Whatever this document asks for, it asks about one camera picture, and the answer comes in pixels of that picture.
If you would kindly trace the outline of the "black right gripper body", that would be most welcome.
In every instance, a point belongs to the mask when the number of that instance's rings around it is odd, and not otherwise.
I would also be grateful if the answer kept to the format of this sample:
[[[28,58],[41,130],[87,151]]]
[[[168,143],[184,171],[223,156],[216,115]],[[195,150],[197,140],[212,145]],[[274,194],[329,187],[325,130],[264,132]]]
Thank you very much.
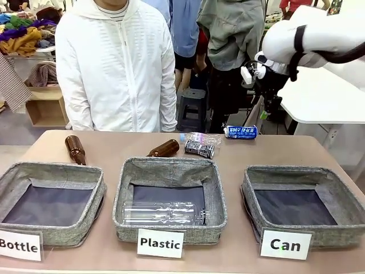
[[[282,102],[282,97],[277,94],[283,88],[283,75],[268,67],[259,67],[256,78],[259,92],[264,99],[265,111],[276,111]]]

